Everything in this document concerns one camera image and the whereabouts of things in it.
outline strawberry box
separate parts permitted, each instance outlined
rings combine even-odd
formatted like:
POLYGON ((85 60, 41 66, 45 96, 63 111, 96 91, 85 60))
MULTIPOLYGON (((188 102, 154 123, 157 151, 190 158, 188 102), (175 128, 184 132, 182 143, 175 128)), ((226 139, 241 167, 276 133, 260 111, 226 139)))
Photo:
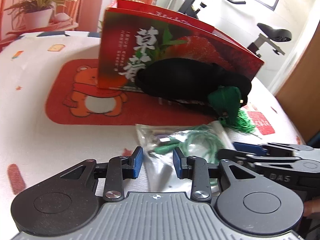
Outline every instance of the strawberry box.
POLYGON ((105 11, 99 53, 98 87, 139 91, 138 70, 157 60, 182 57, 252 79, 263 61, 216 29, 184 14, 139 2, 118 0, 105 11))

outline red scarf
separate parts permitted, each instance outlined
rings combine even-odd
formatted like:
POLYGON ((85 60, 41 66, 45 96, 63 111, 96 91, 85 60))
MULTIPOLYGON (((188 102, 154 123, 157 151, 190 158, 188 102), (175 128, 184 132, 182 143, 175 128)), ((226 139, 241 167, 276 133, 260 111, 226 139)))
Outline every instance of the red scarf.
MULTIPOLYGON (((83 83, 74 83, 73 91, 96 98, 114 98, 122 93, 119 90, 101 89, 94 85, 88 85, 83 83)), ((71 99, 71 95, 72 94, 68 94, 67 98, 63 101, 63 104, 69 107, 77 108, 78 102, 73 101, 71 99)))

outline cartoon bear print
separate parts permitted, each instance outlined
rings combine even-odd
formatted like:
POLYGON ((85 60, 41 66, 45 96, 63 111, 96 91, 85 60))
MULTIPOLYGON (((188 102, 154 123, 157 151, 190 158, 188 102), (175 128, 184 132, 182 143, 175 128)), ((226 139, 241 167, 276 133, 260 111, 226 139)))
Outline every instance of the cartoon bear print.
POLYGON ((117 116, 127 95, 119 90, 99 89, 98 68, 82 65, 74 76, 73 90, 63 101, 74 116, 85 117, 92 113, 117 116))

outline wooden cabinet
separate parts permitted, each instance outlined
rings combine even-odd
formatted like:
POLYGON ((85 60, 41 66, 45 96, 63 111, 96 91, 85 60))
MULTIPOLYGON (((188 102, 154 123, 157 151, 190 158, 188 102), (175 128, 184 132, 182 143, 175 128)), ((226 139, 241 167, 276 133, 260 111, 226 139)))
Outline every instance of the wooden cabinet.
POLYGON ((320 130, 320 24, 276 98, 306 142, 320 130))

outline clear plastic bag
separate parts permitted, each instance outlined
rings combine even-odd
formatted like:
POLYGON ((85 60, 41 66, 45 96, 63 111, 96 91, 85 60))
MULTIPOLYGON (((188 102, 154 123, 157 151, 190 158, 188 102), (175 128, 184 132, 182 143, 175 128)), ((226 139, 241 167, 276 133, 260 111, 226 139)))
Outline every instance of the clear plastic bag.
MULTIPOLYGON (((234 149, 219 121, 193 127, 136 125, 144 162, 153 192, 186 191, 190 194, 192 181, 177 178, 172 163, 172 151, 179 147, 185 156, 195 155, 209 163, 218 163, 215 153, 220 148, 234 149)), ((212 191, 218 191, 212 183, 212 191)))

